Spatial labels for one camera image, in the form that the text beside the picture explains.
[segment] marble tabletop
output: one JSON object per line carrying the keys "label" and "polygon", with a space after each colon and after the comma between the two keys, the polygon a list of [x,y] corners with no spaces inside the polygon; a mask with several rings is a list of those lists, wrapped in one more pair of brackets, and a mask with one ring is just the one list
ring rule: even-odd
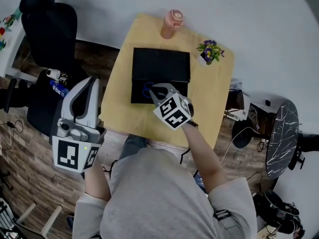
{"label": "marble tabletop", "polygon": [[266,155],[266,171],[278,178],[288,167],[297,146],[299,119],[296,106],[284,102],[276,114]]}

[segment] light wood tabletop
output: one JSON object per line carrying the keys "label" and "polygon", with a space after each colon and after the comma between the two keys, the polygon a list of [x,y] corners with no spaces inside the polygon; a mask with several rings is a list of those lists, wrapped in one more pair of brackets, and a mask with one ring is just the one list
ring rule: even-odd
{"label": "light wood tabletop", "polygon": [[199,43],[213,39],[182,27],[172,39],[160,36],[163,19],[138,14],[122,45],[102,101],[100,119],[104,127],[132,133],[148,139],[187,147],[182,129],[171,130],[153,113],[155,105],[131,104],[133,48],[157,48],[190,52],[188,97],[194,105],[193,120],[213,148],[225,111],[229,84],[234,67],[232,51],[225,50],[220,62],[202,66],[196,60]]}

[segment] potted plant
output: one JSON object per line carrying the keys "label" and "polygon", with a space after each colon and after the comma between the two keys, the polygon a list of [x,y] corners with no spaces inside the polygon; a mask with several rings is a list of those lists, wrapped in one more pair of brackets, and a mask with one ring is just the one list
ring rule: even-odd
{"label": "potted plant", "polygon": [[213,60],[219,61],[219,56],[224,57],[224,50],[222,50],[215,40],[206,40],[200,43],[197,47],[198,51],[202,51],[198,57],[198,61],[201,64],[210,65]]}

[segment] person's left arm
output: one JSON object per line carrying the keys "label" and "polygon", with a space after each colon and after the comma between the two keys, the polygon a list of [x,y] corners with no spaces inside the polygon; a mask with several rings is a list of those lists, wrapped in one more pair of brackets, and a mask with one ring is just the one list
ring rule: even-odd
{"label": "person's left arm", "polygon": [[96,158],[85,171],[85,194],[76,202],[73,238],[90,239],[100,234],[100,224],[111,192],[101,162]]}

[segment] blue bottle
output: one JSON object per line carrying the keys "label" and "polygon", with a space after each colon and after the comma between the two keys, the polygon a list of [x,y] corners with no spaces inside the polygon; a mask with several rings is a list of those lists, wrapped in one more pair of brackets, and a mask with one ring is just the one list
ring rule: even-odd
{"label": "blue bottle", "polygon": [[59,83],[59,81],[51,80],[50,85],[53,90],[63,98],[69,93],[69,90],[63,86],[63,84]]}

